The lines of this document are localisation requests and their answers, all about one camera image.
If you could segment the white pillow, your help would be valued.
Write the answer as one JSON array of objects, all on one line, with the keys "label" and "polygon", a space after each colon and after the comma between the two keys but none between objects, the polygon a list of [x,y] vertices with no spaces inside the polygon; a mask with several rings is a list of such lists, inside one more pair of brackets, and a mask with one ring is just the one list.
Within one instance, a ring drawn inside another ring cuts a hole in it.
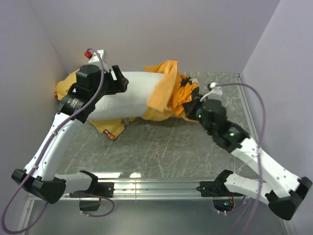
[{"label": "white pillow", "polygon": [[95,105],[88,119],[103,121],[116,118],[142,116],[148,106],[147,101],[155,86],[164,78],[162,73],[143,71],[124,71],[122,74],[129,84],[124,93],[103,96]]}]

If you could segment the orange Mickey Mouse pillowcase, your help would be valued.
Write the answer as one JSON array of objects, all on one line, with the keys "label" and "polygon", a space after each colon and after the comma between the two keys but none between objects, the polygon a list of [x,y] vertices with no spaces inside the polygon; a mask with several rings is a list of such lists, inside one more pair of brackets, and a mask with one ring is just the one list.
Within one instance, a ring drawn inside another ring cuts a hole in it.
[{"label": "orange Mickey Mouse pillowcase", "polygon": [[145,66],[146,72],[162,74],[146,102],[148,108],[141,117],[145,120],[163,121],[170,117],[193,122],[186,117],[183,104],[192,101],[192,92],[199,93],[199,84],[179,71],[178,61],[166,60],[156,66]]}]

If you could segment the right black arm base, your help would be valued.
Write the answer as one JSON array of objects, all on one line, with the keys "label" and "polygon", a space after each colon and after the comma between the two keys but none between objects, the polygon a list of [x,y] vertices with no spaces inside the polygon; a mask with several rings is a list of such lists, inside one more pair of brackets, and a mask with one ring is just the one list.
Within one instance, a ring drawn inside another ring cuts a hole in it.
[{"label": "right black arm base", "polygon": [[196,190],[201,193],[201,197],[227,197],[232,193],[226,188],[224,183],[215,181],[200,181]]}]

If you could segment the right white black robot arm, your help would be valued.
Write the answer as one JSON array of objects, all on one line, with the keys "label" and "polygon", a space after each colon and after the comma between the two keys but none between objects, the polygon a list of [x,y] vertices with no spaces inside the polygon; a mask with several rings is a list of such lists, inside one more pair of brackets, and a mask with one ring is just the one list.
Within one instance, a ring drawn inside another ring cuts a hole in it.
[{"label": "right white black robot arm", "polygon": [[268,205],[279,218],[290,221],[311,189],[312,181],[291,173],[258,149],[247,131],[227,119],[226,109],[219,100],[197,100],[191,113],[217,146],[240,159],[260,177],[252,180],[223,170],[214,181],[216,192],[222,196],[229,192],[246,195]]}]

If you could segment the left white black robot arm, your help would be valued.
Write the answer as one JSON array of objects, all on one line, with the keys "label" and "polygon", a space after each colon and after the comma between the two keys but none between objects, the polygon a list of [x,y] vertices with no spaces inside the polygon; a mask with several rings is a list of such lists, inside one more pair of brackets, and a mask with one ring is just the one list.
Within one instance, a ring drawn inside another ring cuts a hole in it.
[{"label": "left white black robot arm", "polygon": [[76,135],[96,103],[105,95],[124,93],[129,81],[119,66],[104,71],[97,65],[83,65],[74,82],[61,99],[53,125],[40,149],[24,169],[15,169],[12,179],[25,191],[56,203],[64,194],[82,191],[87,197],[98,193],[98,177],[81,170],[58,175],[57,167],[71,139]]}]

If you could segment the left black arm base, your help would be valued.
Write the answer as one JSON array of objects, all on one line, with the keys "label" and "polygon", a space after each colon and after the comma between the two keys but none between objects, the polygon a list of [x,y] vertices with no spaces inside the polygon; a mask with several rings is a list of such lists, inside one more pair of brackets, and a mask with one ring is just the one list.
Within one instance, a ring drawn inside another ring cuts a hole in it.
[{"label": "left black arm base", "polygon": [[88,189],[86,190],[77,190],[71,192],[69,196],[71,198],[78,197],[100,197],[104,196],[106,198],[113,197],[114,183],[113,182],[99,182],[99,178],[91,172],[81,170],[79,172],[83,176],[89,176],[91,178],[91,183]]}]

